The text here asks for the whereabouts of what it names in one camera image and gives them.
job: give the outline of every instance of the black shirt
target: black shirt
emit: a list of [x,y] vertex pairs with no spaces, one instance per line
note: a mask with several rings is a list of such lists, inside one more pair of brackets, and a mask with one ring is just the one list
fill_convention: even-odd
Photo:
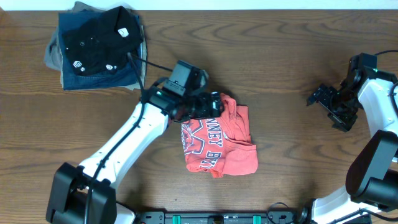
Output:
[[142,43],[136,19],[122,6],[103,12],[62,37],[73,71],[83,76],[102,71],[116,73],[126,65],[126,54],[136,54]]

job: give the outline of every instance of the gray cloth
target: gray cloth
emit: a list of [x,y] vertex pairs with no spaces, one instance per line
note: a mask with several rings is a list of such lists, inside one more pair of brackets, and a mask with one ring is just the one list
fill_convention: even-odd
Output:
[[[132,9],[127,9],[131,14],[133,14]],[[89,6],[82,2],[75,2],[74,7],[71,10],[68,10],[70,13],[74,12],[81,12],[81,11],[90,11],[90,12],[104,12],[104,10],[97,9],[95,7]],[[141,58],[146,60],[147,59],[147,49],[146,49],[146,41],[144,37],[144,28],[141,26],[141,34],[144,39],[143,43],[141,44]],[[62,53],[60,49],[59,39],[58,39],[58,27],[55,29],[53,35],[51,36],[49,44],[45,48],[44,54],[44,63],[49,68],[61,71],[60,83],[63,86],[63,73],[62,73]],[[146,77],[146,63],[141,63],[141,71],[140,71],[140,78],[142,83],[145,83]],[[138,83],[128,85],[128,86],[121,86],[133,90],[135,88],[140,88]]]

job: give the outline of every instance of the blue garment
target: blue garment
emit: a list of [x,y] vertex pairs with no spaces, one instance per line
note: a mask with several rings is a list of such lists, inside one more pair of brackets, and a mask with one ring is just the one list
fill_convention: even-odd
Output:
[[[76,75],[73,72],[72,65],[69,60],[65,57],[65,43],[63,42],[62,34],[67,31],[78,29],[81,25],[92,18],[98,18],[101,15],[100,12],[83,11],[78,13],[60,13],[59,14],[59,32],[58,39],[60,42],[62,57],[62,74],[63,74],[63,89],[64,90],[88,90],[97,88],[110,88],[117,86],[128,86],[135,84],[136,71],[131,68],[130,64],[127,63],[124,68],[116,71],[116,73],[110,73],[108,71],[99,72],[90,76]],[[139,17],[132,17],[131,22],[137,22],[139,24]],[[137,49],[137,54],[141,57],[140,49]],[[134,64],[141,69],[141,61],[135,60]]]

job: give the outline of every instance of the folded red shirt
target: folded red shirt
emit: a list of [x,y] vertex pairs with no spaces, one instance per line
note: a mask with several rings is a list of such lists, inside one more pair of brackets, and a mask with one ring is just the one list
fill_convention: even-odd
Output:
[[224,111],[219,118],[192,119],[181,125],[187,169],[211,172],[213,177],[252,174],[257,170],[256,145],[251,144],[247,106],[236,106],[221,94]]

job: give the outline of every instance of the wooden surface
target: wooden surface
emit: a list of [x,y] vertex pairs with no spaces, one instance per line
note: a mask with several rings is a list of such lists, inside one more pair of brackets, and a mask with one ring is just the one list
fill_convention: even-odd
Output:
[[[259,168],[222,179],[189,172],[173,124],[127,173],[119,201],[138,210],[265,210],[274,202],[297,207],[345,184],[369,140],[365,114],[342,133],[305,100],[321,83],[337,87],[351,56],[398,49],[396,11],[139,14],[151,62],[193,63],[208,71],[213,90],[249,106]],[[97,151],[139,96],[123,88],[63,91],[59,72],[43,63],[57,21],[57,12],[0,12],[0,223],[45,223],[55,171]],[[380,56],[379,68],[397,73],[398,55]],[[148,67],[146,86],[168,75]]]

